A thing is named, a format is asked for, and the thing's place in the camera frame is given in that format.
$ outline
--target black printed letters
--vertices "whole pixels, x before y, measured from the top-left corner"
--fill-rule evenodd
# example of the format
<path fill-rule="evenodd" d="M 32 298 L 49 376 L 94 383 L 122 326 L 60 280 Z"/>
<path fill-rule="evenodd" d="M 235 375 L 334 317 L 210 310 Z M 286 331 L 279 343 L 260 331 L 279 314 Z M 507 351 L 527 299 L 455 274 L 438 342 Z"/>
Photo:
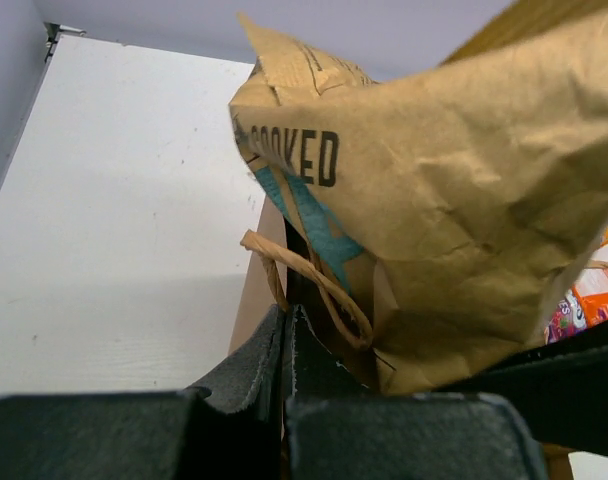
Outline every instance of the black printed letters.
<path fill-rule="evenodd" d="M 335 132 L 253 125 L 249 147 L 257 155 L 283 161 L 286 169 L 305 183 L 320 187 L 335 185 L 340 147 Z M 299 152 L 297 171 L 293 165 L 297 160 L 296 152 Z"/>

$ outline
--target colorful packaging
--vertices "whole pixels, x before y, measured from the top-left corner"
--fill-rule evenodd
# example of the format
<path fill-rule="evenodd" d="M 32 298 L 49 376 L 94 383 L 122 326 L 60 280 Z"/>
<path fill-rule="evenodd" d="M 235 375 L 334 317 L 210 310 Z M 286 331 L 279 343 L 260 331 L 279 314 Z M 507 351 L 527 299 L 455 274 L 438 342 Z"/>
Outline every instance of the colorful packaging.
<path fill-rule="evenodd" d="M 544 335 L 546 343 L 608 320 L 608 268 L 586 269 L 562 299 Z"/>

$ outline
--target white wall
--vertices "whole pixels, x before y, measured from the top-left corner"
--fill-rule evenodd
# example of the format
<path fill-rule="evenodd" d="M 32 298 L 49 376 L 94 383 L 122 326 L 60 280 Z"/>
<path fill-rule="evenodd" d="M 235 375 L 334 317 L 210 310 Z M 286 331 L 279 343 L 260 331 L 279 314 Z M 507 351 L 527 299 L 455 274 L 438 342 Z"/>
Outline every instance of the white wall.
<path fill-rule="evenodd" d="M 607 457 L 585 452 L 572 453 L 571 467 L 575 480 L 608 480 Z"/>
<path fill-rule="evenodd" d="M 251 66 L 63 37 L 0 192 L 0 393 L 182 388 L 227 352 L 263 201 Z"/>
<path fill-rule="evenodd" d="M 254 62 L 237 22 L 259 25 L 352 60 L 376 80 L 432 68 L 511 0 L 35 0 L 49 22 L 93 38 Z"/>
<path fill-rule="evenodd" d="M 0 184 L 45 69 L 46 37 L 32 1 L 0 0 Z"/>

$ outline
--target snack package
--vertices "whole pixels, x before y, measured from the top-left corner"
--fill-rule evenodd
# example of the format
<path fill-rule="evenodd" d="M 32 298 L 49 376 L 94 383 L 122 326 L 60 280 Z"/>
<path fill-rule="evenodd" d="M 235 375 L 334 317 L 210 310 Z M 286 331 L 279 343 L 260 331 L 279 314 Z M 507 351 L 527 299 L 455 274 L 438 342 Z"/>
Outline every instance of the snack package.
<path fill-rule="evenodd" d="M 546 343 L 554 343 L 608 320 L 608 268 L 582 272 L 558 305 L 546 327 Z"/>
<path fill-rule="evenodd" d="M 354 344 L 376 357 L 382 393 L 434 389 L 541 345 L 599 245 L 608 225 L 600 7 L 608 0 L 517 2 L 469 54 L 382 84 L 243 19 L 258 63 L 229 105 L 238 149 L 319 256 L 300 270 L 362 325 Z M 565 23 L 572 11 L 581 14 Z M 519 12 L 526 19 L 515 21 Z M 508 45 L 489 43 L 493 29 Z M 262 248 L 273 261 L 293 258 Z"/>

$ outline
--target twisted paper handle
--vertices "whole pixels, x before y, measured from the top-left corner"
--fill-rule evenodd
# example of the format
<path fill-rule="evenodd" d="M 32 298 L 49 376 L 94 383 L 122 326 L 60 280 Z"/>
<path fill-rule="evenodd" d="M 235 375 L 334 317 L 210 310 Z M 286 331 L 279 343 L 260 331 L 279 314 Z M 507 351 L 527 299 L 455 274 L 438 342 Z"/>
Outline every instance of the twisted paper handle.
<path fill-rule="evenodd" d="M 348 293 L 326 278 L 326 276 L 319 271 L 319 257 L 310 249 L 310 247 L 309 252 L 311 253 L 311 259 L 313 259 L 313 262 L 315 263 L 309 262 L 297 253 L 292 252 L 251 230 L 246 232 L 240 244 L 247 250 L 257 253 L 262 259 L 262 264 L 264 265 L 268 277 L 269 287 L 280 308 L 287 310 L 289 306 L 286 301 L 286 296 L 284 295 L 284 289 L 282 288 L 275 262 L 283 263 L 317 285 L 335 327 L 353 348 L 357 350 L 367 350 L 370 348 L 371 343 L 373 342 L 373 329 L 367 316 L 362 312 L 360 307 L 357 306 Z M 344 324 L 331 300 L 331 296 L 349 313 L 351 319 L 357 326 L 359 337 L 355 336 L 355 334 L 353 334 L 353 332 Z"/>

